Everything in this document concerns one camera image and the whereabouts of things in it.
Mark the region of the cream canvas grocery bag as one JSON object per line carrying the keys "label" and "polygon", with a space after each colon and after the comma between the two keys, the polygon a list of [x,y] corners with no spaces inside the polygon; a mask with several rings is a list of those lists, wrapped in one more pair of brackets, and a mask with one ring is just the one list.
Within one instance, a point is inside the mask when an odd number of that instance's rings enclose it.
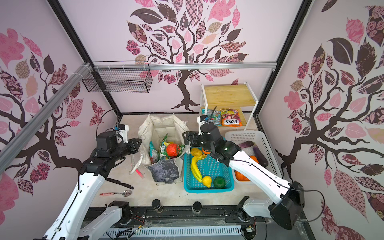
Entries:
{"label": "cream canvas grocery bag", "polygon": [[[139,147],[138,162],[132,162],[130,175],[144,167],[150,173],[156,185],[181,183],[184,180],[183,155],[190,153],[190,147],[185,145],[183,133],[189,131],[187,122],[176,115],[156,117],[148,115],[138,129],[138,139],[142,141]],[[179,153],[176,157],[167,155],[165,143],[177,144]]]}

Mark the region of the wrinkled yellow fruit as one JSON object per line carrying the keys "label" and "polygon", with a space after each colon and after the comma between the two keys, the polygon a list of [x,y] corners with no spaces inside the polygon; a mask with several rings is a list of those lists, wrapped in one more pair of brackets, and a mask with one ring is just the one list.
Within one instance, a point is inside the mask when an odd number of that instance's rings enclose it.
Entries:
{"label": "wrinkled yellow fruit", "polygon": [[193,157],[200,157],[201,155],[203,155],[203,152],[198,148],[192,148],[191,149],[191,155]]}

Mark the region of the green yellow snack bag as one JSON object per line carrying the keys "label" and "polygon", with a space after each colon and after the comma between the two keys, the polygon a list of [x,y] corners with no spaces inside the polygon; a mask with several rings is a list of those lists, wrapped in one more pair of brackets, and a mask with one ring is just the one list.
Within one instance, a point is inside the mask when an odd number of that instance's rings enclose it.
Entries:
{"label": "green yellow snack bag", "polygon": [[168,134],[166,134],[166,135],[163,137],[163,140],[161,141],[161,144],[160,144],[160,150],[162,150],[163,147],[166,149],[168,145],[169,145],[169,142],[168,142]]}
{"label": "green yellow snack bag", "polygon": [[[183,151],[184,150],[184,148],[185,148],[185,145],[179,145],[180,146],[180,148],[181,148],[181,150]],[[162,150],[160,150],[160,158],[161,159],[174,159],[174,158],[171,158],[171,157],[169,157],[168,155],[167,155],[167,151],[166,151],[166,149],[163,147],[162,148]]]}

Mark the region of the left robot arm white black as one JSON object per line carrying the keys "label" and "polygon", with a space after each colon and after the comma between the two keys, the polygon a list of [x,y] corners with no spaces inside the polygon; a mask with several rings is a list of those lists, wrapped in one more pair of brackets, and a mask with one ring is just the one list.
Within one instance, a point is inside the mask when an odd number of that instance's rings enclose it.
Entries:
{"label": "left robot arm white black", "polygon": [[128,139],[127,131],[120,130],[100,133],[96,143],[79,171],[77,184],[67,203],[42,237],[44,240],[97,240],[114,224],[126,224],[131,220],[129,203],[117,202],[82,227],[93,199],[108,180],[111,170],[126,156],[138,153],[142,140]]}

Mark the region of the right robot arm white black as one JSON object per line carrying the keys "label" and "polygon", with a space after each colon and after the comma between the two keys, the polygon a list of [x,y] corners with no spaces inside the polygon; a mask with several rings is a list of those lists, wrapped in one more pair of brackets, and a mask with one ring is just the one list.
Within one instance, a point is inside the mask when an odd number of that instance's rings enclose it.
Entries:
{"label": "right robot arm white black", "polygon": [[305,206],[304,188],[299,182],[289,183],[256,163],[240,146],[225,140],[213,123],[199,124],[199,131],[186,131],[183,139],[191,147],[209,151],[213,159],[243,174],[269,197],[268,204],[253,203],[250,198],[241,202],[238,215],[243,221],[267,217],[286,230],[293,228]]}

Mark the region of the teal snack bag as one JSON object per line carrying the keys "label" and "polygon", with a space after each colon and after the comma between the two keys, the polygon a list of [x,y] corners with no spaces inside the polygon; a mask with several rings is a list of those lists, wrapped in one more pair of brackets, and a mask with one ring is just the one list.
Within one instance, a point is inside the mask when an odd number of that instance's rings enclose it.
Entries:
{"label": "teal snack bag", "polygon": [[155,164],[159,161],[159,153],[156,150],[153,142],[150,142],[149,146],[150,146],[150,151],[149,151],[150,161],[151,161],[151,164]]}

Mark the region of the red tomato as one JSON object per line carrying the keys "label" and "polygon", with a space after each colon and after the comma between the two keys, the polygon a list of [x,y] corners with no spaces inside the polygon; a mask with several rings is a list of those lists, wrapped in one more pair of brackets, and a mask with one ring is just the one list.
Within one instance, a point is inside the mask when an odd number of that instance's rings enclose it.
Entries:
{"label": "red tomato", "polygon": [[169,144],[166,148],[167,155],[171,158],[176,158],[181,153],[181,148],[178,144]]}

